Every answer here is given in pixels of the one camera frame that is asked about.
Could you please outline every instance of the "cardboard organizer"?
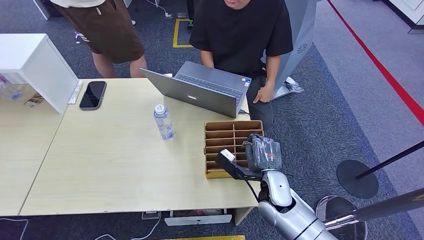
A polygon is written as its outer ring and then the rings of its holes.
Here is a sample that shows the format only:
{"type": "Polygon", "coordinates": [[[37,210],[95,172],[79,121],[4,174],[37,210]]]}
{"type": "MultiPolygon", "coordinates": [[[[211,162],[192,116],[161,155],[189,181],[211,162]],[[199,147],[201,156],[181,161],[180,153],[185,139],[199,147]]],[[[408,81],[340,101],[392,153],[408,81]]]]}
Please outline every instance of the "cardboard organizer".
{"type": "Polygon", "coordinates": [[[204,125],[204,157],[207,179],[231,178],[215,162],[218,153],[227,149],[235,155],[235,163],[248,168],[243,142],[250,134],[264,135],[261,121],[216,121],[204,125]]]}

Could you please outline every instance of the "person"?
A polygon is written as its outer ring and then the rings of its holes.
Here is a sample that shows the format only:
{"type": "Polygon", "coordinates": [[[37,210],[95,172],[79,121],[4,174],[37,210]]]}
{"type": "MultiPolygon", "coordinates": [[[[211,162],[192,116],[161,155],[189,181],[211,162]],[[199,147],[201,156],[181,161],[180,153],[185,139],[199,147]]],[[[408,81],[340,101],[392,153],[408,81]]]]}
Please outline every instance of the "person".
{"type": "Polygon", "coordinates": [[[132,78],[144,78],[145,49],[122,0],[51,0],[88,44],[97,71],[116,78],[113,64],[129,62],[132,78]]]}
{"type": "Polygon", "coordinates": [[[189,43],[199,49],[203,65],[252,78],[246,94],[250,119],[271,128],[280,56],[293,50],[284,0],[203,0],[197,11],[189,43]]]}

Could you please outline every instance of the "water bottle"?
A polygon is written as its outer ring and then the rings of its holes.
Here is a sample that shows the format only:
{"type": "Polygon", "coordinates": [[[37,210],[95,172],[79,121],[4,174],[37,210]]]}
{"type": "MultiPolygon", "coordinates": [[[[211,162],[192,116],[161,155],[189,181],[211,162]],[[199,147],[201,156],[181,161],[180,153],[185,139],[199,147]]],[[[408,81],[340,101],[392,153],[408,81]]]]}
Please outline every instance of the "water bottle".
{"type": "Polygon", "coordinates": [[[0,95],[3,95],[10,100],[15,100],[22,96],[22,90],[14,86],[0,74],[0,95]]]}
{"type": "Polygon", "coordinates": [[[160,135],[163,139],[172,139],[175,135],[174,125],[171,121],[170,111],[162,104],[154,107],[153,117],[159,128],[160,135]]]}

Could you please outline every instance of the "silver laptop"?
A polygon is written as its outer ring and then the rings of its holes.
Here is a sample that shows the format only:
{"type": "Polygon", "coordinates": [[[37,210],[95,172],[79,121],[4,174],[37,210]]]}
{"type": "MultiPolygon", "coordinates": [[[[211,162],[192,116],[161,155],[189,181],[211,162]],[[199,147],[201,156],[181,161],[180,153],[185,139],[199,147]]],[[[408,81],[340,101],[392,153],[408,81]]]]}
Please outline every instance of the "silver laptop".
{"type": "Polygon", "coordinates": [[[164,96],[236,118],[251,78],[186,61],[175,77],[140,68],[164,96]]]}

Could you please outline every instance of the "red line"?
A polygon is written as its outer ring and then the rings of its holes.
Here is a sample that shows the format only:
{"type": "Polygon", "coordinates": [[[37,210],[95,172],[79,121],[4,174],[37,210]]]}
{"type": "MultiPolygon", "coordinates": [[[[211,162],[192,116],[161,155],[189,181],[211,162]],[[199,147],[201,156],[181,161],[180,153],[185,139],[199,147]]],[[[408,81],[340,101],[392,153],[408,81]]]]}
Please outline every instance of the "red line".
{"type": "Polygon", "coordinates": [[[356,39],[359,45],[366,52],[368,57],[372,60],[372,62],[381,72],[381,74],[383,74],[383,76],[385,77],[387,82],[391,85],[391,87],[394,89],[394,91],[397,93],[397,95],[399,95],[399,97],[406,104],[409,110],[415,115],[418,121],[424,126],[424,109],[421,108],[421,106],[408,94],[408,92],[399,84],[398,81],[396,81],[396,79],[390,74],[390,72],[383,66],[383,64],[376,58],[376,56],[374,56],[374,54],[368,49],[365,43],[359,38],[359,36],[355,33],[355,31],[351,28],[351,26],[349,26],[349,24],[345,21],[345,19],[342,17],[340,12],[333,5],[331,0],[327,0],[327,1],[331,5],[334,12],[338,15],[338,17],[344,23],[344,25],[346,25],[346,28],[350,31],[350,33],[353,35],[353,37],[356,39]]]}

